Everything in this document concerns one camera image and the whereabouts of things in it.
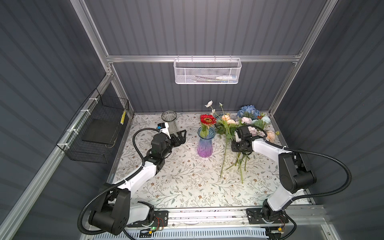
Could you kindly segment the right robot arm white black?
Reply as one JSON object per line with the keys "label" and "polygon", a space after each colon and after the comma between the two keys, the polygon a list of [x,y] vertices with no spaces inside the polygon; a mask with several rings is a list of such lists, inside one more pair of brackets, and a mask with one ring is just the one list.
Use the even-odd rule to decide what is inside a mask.
{"label": "right robot arm white black", "polygon": [[295,197],[317,181],[300,153],[278,146],[265,137],[253,136],[249,126],[235,130],[232,150],[244,154],[256,152],[278,163],[280,185],[264,200],[261,210],[262,219],[268,224],[275,222]]}

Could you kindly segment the blue purple glass vase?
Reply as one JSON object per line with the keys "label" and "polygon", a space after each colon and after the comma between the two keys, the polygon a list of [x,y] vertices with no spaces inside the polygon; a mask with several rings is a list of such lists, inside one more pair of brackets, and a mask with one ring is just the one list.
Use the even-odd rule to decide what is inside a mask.
{"label": "blue purple glass vase", "polygon": [[198,130],[199,143],[197,154],[202,158],[209,158],[213,154],[213,139],[216,136],[214,128]]}

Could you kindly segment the white poppy flower stem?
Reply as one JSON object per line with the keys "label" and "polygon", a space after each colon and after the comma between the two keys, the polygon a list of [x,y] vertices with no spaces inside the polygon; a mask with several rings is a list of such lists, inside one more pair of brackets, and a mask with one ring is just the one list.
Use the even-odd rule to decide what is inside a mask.
{"label": "white poppy flower stem", "polygon": [[216,133],[219,134],[225,141],[224,144],[224,155],[221,165],[221,171],[220,171],[220,178],[224,174],[224,166],[226,163],[226,157],[227,157],[227,151],[228,151],[228,145],[230,140],[232,139],[231,131],[230,131],[230,125],[234,124],[235,122],[231,118],[230,113],[226,113],[224,111],[224,107],[222,103],[219,103],[219,107],[221,108],[222,113],[219,115],[216,110],[213,108],[213,101],[210,100],[205,104],[206,108],[211,108],[212,110],[212,116],[215,117],[215,120],[212,120],[212,123],[209,126],[212,126],[213,123],[215,123]]}

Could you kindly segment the red gerbera flower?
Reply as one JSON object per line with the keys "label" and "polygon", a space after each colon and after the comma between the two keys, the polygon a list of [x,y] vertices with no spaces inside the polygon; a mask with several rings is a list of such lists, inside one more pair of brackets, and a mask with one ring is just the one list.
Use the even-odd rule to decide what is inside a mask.
{"label": "red gerbera flower", "polygon": [[214,126],[217,119],[212,115],[200,115],[201,133],[202,138],[206,138],[209,135],[210,127]]}

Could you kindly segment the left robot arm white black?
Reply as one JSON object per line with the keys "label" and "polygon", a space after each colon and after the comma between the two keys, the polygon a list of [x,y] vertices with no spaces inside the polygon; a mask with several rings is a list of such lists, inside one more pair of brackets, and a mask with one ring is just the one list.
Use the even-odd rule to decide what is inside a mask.
{"label": "left robot arm white black", "polygon": [[167,134],[159,129],[154,131],[156,135],[146,155],[140,152],[136,141],[132,140],[134,149],[142,160],[141,165],[119,182],[105,183],[101,191],[81,210],[77,226],[82,234],[98,235],[108,232],[117,236],[128,225],[153,223],[154,206],[143,201],[132,205],[132,196],[144,183],[160,172],[173,148],[185,144],[187,140],[186,130],[176,134]]}

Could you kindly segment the pale blue peony stem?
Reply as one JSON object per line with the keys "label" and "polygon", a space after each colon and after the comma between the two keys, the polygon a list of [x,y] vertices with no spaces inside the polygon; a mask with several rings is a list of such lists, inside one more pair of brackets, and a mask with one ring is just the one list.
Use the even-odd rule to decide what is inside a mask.
{"label": "pale blue peony stem", "polygon": [[253,125],[263,130],[270,124],[271,124],[271,119],[267,115],[257,116],[257,118],[253,120]]}

